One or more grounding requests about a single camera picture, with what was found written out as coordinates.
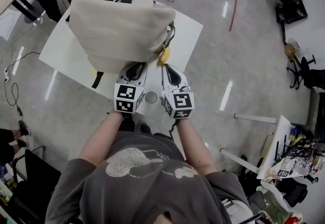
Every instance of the gray t-shirt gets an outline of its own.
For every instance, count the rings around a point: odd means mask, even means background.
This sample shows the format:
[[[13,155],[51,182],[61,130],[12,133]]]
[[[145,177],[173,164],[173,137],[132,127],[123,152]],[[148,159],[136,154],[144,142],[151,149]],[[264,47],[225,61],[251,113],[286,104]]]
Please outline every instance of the gray t-shirt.
[[[83,159],[66,165],[47,209],[46,223],[152,224],[161,214],[173,223],[231,223],[221,202],[248,205],[235,174],[200,175],[173,141],[119,132],[98,167]]]

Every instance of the shiny floor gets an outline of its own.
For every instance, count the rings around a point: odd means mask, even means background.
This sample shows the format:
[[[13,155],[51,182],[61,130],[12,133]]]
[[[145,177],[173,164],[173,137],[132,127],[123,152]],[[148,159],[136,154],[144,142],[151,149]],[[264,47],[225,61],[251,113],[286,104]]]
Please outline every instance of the shiny floor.
[[[204,26],[185,74],[196,98],[192,121],[220,170],[238,168],[219,153],[220,148],[245,154],[256,164],[265,137],[275,130],[273,125],[235,119],[235,112],[284,115],[293,122],[306,122],[309,90],[289,88],[292,77],[285,69],[287,59],[274,8],[265,0],[238,0],[231,32],[235,0],[175,0],[172,4],[158,1]],[[2,71],[19,55],[41,52],[55,27],[46,14],[42,24],[25,24],[13,8],[0,19]],[[59,170],[67,160],[78,156],[85,141],[112,109],[111,101],[56,73],[36,54],[24,58],[15,75],[11,75],[6,87],[11,102],[13,82],[19,86],[18,104],[32,130],[31,145],[46,145],[45,160]],[[18,119],[2,89],[0,127],[14,129]],[[168,133],[172,124],[168,120],[145,120],[155,132]]]

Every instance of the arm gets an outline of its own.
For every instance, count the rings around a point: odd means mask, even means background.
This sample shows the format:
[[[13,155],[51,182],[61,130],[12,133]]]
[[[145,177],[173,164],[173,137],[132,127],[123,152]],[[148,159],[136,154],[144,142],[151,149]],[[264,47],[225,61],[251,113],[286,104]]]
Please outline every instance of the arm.
[[[113,110],[88,139],[82,148],[79,158],[95,166],[98,166],[104,161],[107,158],[122,120],[122,114]]]
[[[177,130],[188,163],[202,175],[216,172],[212,156],[189,119],[181,119]]]

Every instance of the yellow object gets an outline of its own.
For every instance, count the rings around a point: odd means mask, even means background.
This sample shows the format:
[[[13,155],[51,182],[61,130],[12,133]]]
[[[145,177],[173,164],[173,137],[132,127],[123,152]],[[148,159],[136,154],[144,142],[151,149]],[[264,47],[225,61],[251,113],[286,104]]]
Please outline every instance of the yellow object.
[[[162,51],[161,55],[158,58],[157,66],[163,66],[171,55],[171,47],[168,46],[165,50]]]

